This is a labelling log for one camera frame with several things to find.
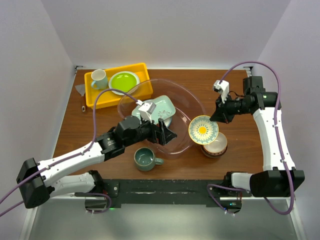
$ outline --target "mug handle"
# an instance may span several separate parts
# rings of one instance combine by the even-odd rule
[[[157,158],[157,157],[155,158],[154,161],[156,165],[162,165],[165,162],[162,158]]]
[[[98,86],[95,87],[95,84],[97,85],[97,82],[96,82],[96,81],[93,81],[93,82],[91,83],[91,87],[92,87],[93,89],[95,89],[95,90],[99,90]]]

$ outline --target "yellow tray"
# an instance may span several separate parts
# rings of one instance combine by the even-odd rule
[[[106,76],[108,78],[108,81],[110,78],[119,72],[122,71],[130,71],[138,75],[140,79],[140,83],[143,83],[146,80],[149,80],[149,74],[147,71],[147,66],[144,62],[136,63],[132,65],[127,66],[119,66],[114,68],[105,69]],[[103,90],[96,90],[91,87],[92,83],[91,78],[91,72],[87,72],[84,75],[84,84],[85,84],[85,101],[86,105],[89,108],[94,108],[94,103],[96,100],[96,97],[99,93],[101,93]],[[139,87],[134,93],[133,96],[139,100],[147,100],[151,98],[152,93],[154,90],[152,89],[152,85],[149,82],[148,84],[143,84],[141,87]],[[113,93],[112,91],[107,91],[104,94],[102,94],[96,104],[97,109],[115,106],[118,104],[119,100],[122,98],[121,95],[117,95]]]

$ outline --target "cable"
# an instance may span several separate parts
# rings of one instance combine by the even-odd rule
[[[207,189],[210,197],[215,201],[215,203],[216,203],[223,211],[225,211],[225,213],[234,215],[233,212],[231,212],[231,211],[227,210],[226,208],[224,208],[224,207],[217,201],[217,199],[216,199],[216,198],[214,197],[214,195],[212,194],[212,192],[211,192],[211,190],[210,190],[210,187],[225,189],[225,190],[228,190],[228,191],[236,191],[236,192],[245,191],[245,189],[242,189],[242,188],[232,188],[232,187],[226,187],[226,186],[220,186],[220,185],[217,185],[217,184],[208,184],[208,185],[206,186],[206,189]]]
[[[7,210],[5,210],[4,212],[0,213],[0,218],[1,218],[3,215],[5,215],[7,212],[10,212],[12,209],[18,207],[19,205],[21,205],[21,204],[23,204],[23,203],[24,203],[24,201],[22,200],[22,201],[16,203],[15,205],[9,207],[9,208],[8,208]]]
[[[92,195],[92,196],[102,196],[102,197],[105,197],[105,198],[107,198],[107,199],[109,200],[109,205],[108,205],[105,209],[103,209],[103,210],[101,210],[101,211],[94,211],[94,210],[89,210],[89,209],[86,208],[86,210],[87,210],[89,213],[92,213],[92,214],[102,214],[102,213],[108,211],[108,209],[111,207],[111,204],[112,204],[111,197],[109,197],[107,194],[104,194],[104,193],[86,193],[86,194]]]
[[[263,62],[260,62],[260,61],[243,61],[243,62],[239,62],[237,63],[236,65],[232,66],[228,71],[226,71],[226,73],[222,76],[219,84],[222,83],[222,81],[225,79],[225,77],[236,67],[242,65],[242,64],[259,64],[259,65],[262,65],[266,68],[268,68],[272,73],[273,75],[275,76],[275,79],[277,81],[277,84],[278,84],[278,96],[276,98],[276,102],[275,102],[275,107],[274,107],[274,114],[273,114],[273,120],[274,120],[274,129],[275,129],[275,135],[276,135],[276,139],[277,139],[277,143],[278,143],[278,147],[279,147],[279,152],[280,152],[280,156],[281,156],[281,161],[283,162],[283,165],[284,165],[284,169],[285,169],[285,172],[288,176],[288,181],[289,181],[289,189],[290,189],[290,205],[289,205],[289,208],[287,211],[280,211],[278,209],[275,208],[275,206],[272,205],[272,203],[269,201],[269,199],[267,199],[266,197],[264,198],[266,200],[266,202],[269,204],[269,206],[278,214],[280,215],[288,215],[292,209],[294,208],[294,201],[295,201],[295,190],[294,190],[294,183],[293,183],[293,180],[292,180],[292,177],[291,177],[291,174],[290,174],[290,170],[288,168],[288,165],[286,163],[286,160],[285,160],[285,154],[284,154],[284,151],[282,149],[282,144],[281,144],[281,139],[280,139],[280,134],[279,134],[279,129],[278,129],[278,126],[277,126],[277,123],[278,123],[278,119],[277,119],[277,112],[278,112],[278,107],[279,107],[279,103],[280,103],[280,96],[281,96],[281,84],[280,84],[280,80],[279,80],[279,77],[276,73],[275,70],[272,69],[272,67],[268,66],[267,64],[263,63]]]
[[[244,98],[245,96],[244,95],[239,95],[238,93],[236,93],[235,91],[229,91],[229,93],[234,93],[237,97],[242,97]]]
[[[100,92],[100,93],[98,94],[98,96],[96,96],[95,101],[94,101],[94,105],[93,105],[93,114],[92,114],[92,115],[93,115],[93,138],[92,138],[92,141],[91,141],[90,145],[83,151],[83,153],[88,152],[88,151],[92,148],[93,144],[95,143],[96,135],[97,135],[96,106],[97,106],[97,102],[98,102],[98,99],[100,98],[100,96],[101,96],[102,94],[108,92],[108,91],[116,91],[116,92],[122,93],[122,94],[128,96],[129,98],[131,98],[133,101],[138,102],[138,100],[137,100],[135,97],[133,97],[133,96],[131,96],[129,93],[124,92],[124,91],[121,91],[121,90],[119,90],[119,89],[108,88],[108,89],[105,89],[105,90],[103,90],[102,92]],[[82,155],[83,153],[78,152],[78,153],[73,154],[73,155],[71,155],[71,156],[67,156],[67,157],[65,157],[65,158],[63,158],[63,159],[60,159],[59,161],[56,161],[56,162],[48,165],[48,167],[51,168],[51,167],[53,167],[53,166],[55,166],[55,165],[57,165],[57,164],[59,164],[59,163],[62,163],[62,162],[64,162],[64,161],[66,161],[66,160],[69,160],[69,159],[75,158],[75,157],[77,157],[77,156],[80,156],[80,155]],[[33,174],[31,174],[30,176],[28,176],[26,179],[24,179],[24,180],[22,180],[21,182],[19,182],[14,188],[12,188],[7,194],[5,194],[5,195],[0,199],[0,204],[1,204],[7,197],[9,197],[16,189],[18,189],[18,188],[21,187],[23,184],[25,184],[26,182],[28,182],[29,180],[31,180],[32,178],[34,178],[35,176],[37,176],[38,174],[41,174],[42,172],[44,172],[44,171],[46,171],[46,170],[47,170],[47,168],[42,168],[41,170],[36,171],[35,173],[33,173]],[[14,209],[15,207],[17,207],[17,206],[20,205],[21,203],[23,203],[23,201],[15,204],[15,205],[13,205],[12,207],[10,207],[10,208],[8,208],[7,210],[5,210],[4,212],[0,213],[0,217],[3,216],[4,214],[6,214],[7,212],[11,211],[12,209]]]

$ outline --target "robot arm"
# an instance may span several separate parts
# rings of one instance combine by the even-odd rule
[[[243,98],[232,99],[228,82],[217,80],[214,90],[221,95],[216,100],[216,110],[211,121],[230,123],[235,115],[252,114],[258,127],[262,152],[263,172],[250,174],[244,172],[228,172],[224,184],[229,187],[248,190],[255,197],[288,197],[290,195],[288,177],[281,161],[274,123],[274,112],[277,100],[276,92],[266,92],[262,77],[251,76],[243,80]],[[302,170],[296,166],[289,154],[281,121],[281,105],[277,110],[277,127],[281,139],[285,160],[291,173],[294,190],[304,181]]]
[[[25,207],[27,209],[37,207],[45,203],[50,197],[57,195],[75,192],[88,193],[96,190],[96,188],[101,188],[102,179],[97,171],[89,171],[82,175],[67,175],[84,167],[115,158],[123,154],[126,147],[143,140],[166,145],[177,137],[175,133],[166,127],[162,119],[159,119],[158,122],[159,124],[155,125],[144,118],[138,119],[136,116],[128,116],[119,122],[116,127],[97,137],[89,151],[85,151],[85,149],[88,148],[91,142],[65,155],[38,163],[33,158],[24,161],[17,177],[17,183],[39,169],[47,168],[46,171],[19,187]],[[76,153],[82,154],[49,167],[53,162]]]

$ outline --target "dish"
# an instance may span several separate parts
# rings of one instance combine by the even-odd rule
[[[222,132],[219,132],[218,136],[212,143],[202,145],[201,147],[203,148],[203,153],[207,157],[218,158],[227,151],[228,140]]]
[[[155,99],[150,99],[143,102],[145,103],[147,101],[150,101],[156,105],[153,113],[151,114],[151,119],[154,120],[154,124],[159,123],[158,119],[163,119],[164,124],[168,127],[167,124],[170,125],[172,116],[176,113],[176,108],[171,102],[170,98],[166,95],[162,95],[156,97]],[[140,119],[139,107],[140,106],[136,106],[135,109],[133,109],[131,115],[136,116]]]
[[[121,71],[114,74],[108,83],[110,89],[119,89],[125,93],[140,83],[139,77],[132,71]],[[117,95],[124,95],[121,92],[111,91]]]
[[[219,127],[216,121],[210,121],[209,116],[201,115],[190,122],[188,132],[196,144],[206,145],[217,138]]]

